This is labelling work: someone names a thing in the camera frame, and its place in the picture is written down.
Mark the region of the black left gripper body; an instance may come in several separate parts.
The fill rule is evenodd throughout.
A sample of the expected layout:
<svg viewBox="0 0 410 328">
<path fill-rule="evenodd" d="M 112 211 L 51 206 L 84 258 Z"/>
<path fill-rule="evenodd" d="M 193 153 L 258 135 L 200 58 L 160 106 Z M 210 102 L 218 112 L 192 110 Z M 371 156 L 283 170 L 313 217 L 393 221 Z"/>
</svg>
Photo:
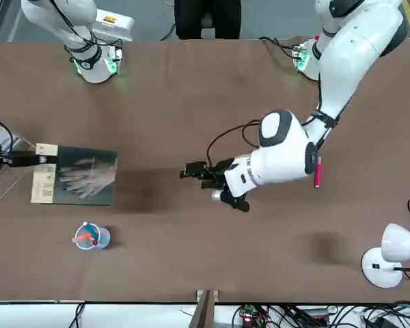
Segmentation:
<svg viewBox="0 0 410 328">
<path fill-rule="evenodd" d="M 226 186 L 224 172 L 233 164 L 234 158 L 219 161 L 215 166 L 206 166 L 201 173 L 202 189 L 223 189 Z"/>
</svg>

